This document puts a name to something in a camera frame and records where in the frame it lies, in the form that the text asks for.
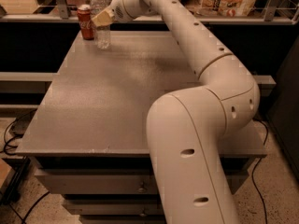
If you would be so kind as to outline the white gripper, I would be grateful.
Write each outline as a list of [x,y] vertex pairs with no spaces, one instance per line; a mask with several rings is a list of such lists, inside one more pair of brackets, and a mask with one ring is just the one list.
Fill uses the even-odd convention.
[[128,22],[140,17],[144,13],[142,0],[112,0],[111,9],[104,9],[92,18],[96,27],[108,26],[114,22]]

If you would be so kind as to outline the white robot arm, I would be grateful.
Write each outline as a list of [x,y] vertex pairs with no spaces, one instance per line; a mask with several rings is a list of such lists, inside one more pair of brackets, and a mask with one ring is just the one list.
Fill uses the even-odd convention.
[[179,0],[112,0],[97,26],[158,13],[199,86],[157,99],[147,142],[167,224],[239,224],[221,167],[219,141],[245,127],[260,92],[252,74]]

